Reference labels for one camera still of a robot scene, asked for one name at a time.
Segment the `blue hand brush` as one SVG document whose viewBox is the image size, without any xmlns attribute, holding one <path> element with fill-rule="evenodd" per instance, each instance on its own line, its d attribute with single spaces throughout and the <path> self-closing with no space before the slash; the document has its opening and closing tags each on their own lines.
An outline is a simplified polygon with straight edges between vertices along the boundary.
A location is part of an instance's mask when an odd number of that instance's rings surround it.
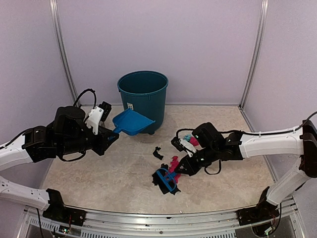
<svg viewBox="0 0 317 238">
<path fill-rule="evenodd" d="M 177 187 L 176 183 L 176 172 L 169 172 L 168 169 L 160 168 L 156 171 L 156 175 L 159 178 L 159 181 L 163 184 L 163 190 L 167 192 L 163 194 L 167 194 L 168 192 L 175 195 L 177 192 L 180 192 L 180 190 Z"/>
</svg>

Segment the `blue plastic dustpan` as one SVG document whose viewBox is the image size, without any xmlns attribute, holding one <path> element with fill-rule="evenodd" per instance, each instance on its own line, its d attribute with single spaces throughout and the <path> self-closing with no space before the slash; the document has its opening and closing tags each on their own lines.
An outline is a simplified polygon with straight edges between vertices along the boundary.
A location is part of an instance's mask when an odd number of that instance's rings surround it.
<svg viewBox="0 0 317 238">
<path fill-rule="evenodd" d="M 112 122 L 115 126 L 113 130 L 114 133 L 124 132 L 127 135 L 134 136 L 139 134 L 148 126 L 154 124 L 156 121 L 128 108 L 116 115 L 112 119 Z"/>
</svg>

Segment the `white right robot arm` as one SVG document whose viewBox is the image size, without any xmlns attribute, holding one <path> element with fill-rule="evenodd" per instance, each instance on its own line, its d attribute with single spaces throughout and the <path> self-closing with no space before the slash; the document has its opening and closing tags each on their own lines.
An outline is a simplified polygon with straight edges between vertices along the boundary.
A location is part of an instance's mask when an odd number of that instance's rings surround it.
<svg viewBox="0 0 317 238">
<path fill-rule="evenodd" d="M 253 209 L 258 220 L 264 220 L 285 197 L 317 176 L 317 128 L 309 119 L 289 129 L 267 132 L 242 130 L 219 131 L 210 122 L 191 130 L 200 149 L 176 135 L 171 144 L 187 155 L 176 172 L 189 176 L 215 161 L 240 161 L 253 157 L 281 159 L 290 157 L 285 174 L 264 192 L 264 201 Z"/>
</svg>

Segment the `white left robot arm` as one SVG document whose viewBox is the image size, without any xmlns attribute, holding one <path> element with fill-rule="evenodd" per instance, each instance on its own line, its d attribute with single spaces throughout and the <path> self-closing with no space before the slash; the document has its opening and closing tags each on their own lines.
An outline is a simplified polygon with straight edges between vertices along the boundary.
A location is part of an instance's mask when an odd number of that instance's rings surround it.
<svg viewBox="0 0 317 238">
<path fill-rule="evenodd" d="M 0 147 L 0 169 L 55 158 L 66 162 L 65 155 L 79 153 L 79 157 L 71 159 L 75 162 L 82 159 L 89 150 L 99 156 L 104 155 L 119 138 L 118 133 L 99 125 L 108 113 L 100 107 L 94 107 L 89 114 L 76 106 L 59 107 L 49 125 L 27 129 Z M 34 189 L 3 178 L 1 182 L 2 198 L 42 211 L 49 210 L 60 221 L 69 216 L 69 209 L 64 206 L 59 191 Z"/>
</svg>

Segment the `black crumpled paper scrap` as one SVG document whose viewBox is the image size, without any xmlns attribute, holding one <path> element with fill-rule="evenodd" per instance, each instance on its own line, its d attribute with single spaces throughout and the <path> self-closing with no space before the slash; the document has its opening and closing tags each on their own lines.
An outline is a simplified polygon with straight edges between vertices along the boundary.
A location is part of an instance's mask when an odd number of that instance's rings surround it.
<svg viewBox="0 0 317 238">
<path fill-rule="evenodd" d="M 167 165 L 167 164 L 161 164 L 160 168 L 168 169 L 168 165 Z M 167 190 L 166 190 L 166 191 L 163 190 L 163 187 L 162 187 L 163 184 L 159 181 L 159 178 L 158 178 L 158 176 L 156 175 L 156 172 L 154 172 L 154 173 L 152 174 L 152 178 L 153 178 L 152 183 L 153 183 L 155 186 L 158 186 L 158 187 L 160 188 L 161 192 L 166 193 Z"/>
</svg>

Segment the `light blue paper scrap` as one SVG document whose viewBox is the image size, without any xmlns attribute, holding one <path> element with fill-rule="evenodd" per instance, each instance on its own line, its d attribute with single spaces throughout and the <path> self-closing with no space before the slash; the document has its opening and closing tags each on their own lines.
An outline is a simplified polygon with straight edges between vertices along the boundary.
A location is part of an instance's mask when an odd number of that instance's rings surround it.
<svg viewBox="0 0 317 238">
<path fill-rule="evenodd" d="M 192 138 L 192 135 L 191 134 L 187 134 L 183 137 L 184 140 L 190 142 L 191 141 L 191 138 Z"/>
</svg>

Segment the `long black paper strip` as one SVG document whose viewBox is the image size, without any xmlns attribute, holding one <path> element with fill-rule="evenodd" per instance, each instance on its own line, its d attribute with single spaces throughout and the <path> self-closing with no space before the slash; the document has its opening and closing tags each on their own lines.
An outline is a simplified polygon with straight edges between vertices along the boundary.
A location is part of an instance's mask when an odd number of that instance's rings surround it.
<svg viewBox="0 0 317 238">
<path fill-rule="evenodd" d="M 161 150 L 161 148 L 156 146 L 155 150 L 153 152 L 153 156 L 162 161 L 164 156 L 159 153 L 160 150 Z"/>
</svg>

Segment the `teal plastic waste bin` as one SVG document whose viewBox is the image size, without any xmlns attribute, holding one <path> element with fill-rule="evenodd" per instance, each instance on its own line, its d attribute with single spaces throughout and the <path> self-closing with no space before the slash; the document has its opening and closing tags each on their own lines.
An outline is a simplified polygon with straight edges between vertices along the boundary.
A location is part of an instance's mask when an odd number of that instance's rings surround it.
<svg viewBox="0 0 317 238">
<path fill-rule="evenodd" d="M 117 82 L 124 109 L 132 109 L 154 123 L 142 133 L 154 134 L 163 124 L 168 78 L 156 71 L 136 71 Z"/>
</svg>

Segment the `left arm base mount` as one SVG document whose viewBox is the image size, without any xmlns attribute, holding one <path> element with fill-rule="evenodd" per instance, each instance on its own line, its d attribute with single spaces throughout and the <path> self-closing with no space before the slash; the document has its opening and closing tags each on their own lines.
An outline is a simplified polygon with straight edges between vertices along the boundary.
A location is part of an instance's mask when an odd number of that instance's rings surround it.
<svg viewBox="0 0 317 238">
<path fill-rule="evenodd" d="M 57 190 L 48 188 L 46 192 L 49 195 L 49 206 L 43 211 L 43 217 L 69 225 L 83 226 L 87 214 L 85 210 L 66 207 Z"/>
</svg>

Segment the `aluminium front rail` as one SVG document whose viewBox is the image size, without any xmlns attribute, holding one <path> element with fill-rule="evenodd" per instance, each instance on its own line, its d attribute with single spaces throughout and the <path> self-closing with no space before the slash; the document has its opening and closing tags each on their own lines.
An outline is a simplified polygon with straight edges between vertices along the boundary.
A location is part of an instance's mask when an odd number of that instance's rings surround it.
<svg viewBox="0 0 317 238">
<path fill-rule="evenodd" d="M 286 198 L 281 215 L 243 221 L 236 209 L 202 213 L 133 214 L 85 209 L 82 225 L 38 217 L 26 207 L 17 238 L 303 238 L 295 201 Z"/>
</svg>

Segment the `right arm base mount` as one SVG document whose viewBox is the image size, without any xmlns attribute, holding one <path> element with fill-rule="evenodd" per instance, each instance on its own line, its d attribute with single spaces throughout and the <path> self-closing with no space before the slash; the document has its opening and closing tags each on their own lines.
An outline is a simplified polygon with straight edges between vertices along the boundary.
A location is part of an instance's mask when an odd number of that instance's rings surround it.
<svg viewBox="0 0 317 238">
<path fill-rule="evenodd" d="M 277 205 L 267 202 L 267 192 L 269 186 L 262 192 L 256 206 L 243 208 L 236 211 L 240 226 L 257 223 L 278 217 L 280 212 Z"/>
</svg>

